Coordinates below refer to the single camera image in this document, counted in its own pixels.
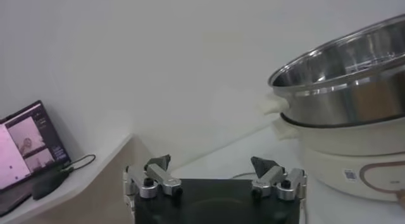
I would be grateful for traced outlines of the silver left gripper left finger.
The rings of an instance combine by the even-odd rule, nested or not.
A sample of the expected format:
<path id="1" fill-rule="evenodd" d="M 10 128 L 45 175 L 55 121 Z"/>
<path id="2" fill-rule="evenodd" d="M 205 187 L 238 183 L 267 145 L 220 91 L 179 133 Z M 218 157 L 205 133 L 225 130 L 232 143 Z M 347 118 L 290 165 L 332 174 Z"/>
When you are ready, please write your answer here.
<path id="1" fill-rule="evenodd" d="M 143 199 L 154 199 L 161 191 L 164 195 L 177 198 L 183 194 L 182 181 L 168 172 L 171 161 L 169 154 L 151 158 L 143 166 L 129 165 L 123 171 L 123 194 L 132 197 L 138 194 Z"/>

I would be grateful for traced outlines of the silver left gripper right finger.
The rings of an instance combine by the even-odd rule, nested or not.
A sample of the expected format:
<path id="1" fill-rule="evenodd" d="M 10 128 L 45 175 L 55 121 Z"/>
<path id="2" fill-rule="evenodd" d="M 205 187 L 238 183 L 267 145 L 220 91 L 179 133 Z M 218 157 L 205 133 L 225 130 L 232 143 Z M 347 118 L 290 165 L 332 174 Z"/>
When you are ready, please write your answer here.
<path id="1" fill-rule="evenodd" d="M 273 160 L 253 156 L 251 163 L 257 179 L 252 181 L 251 194 L 255 200 L 272 194 L 282 201 L 303 200 L 307 197 L 308 176 L 300 168 L 287 171 Z"/>

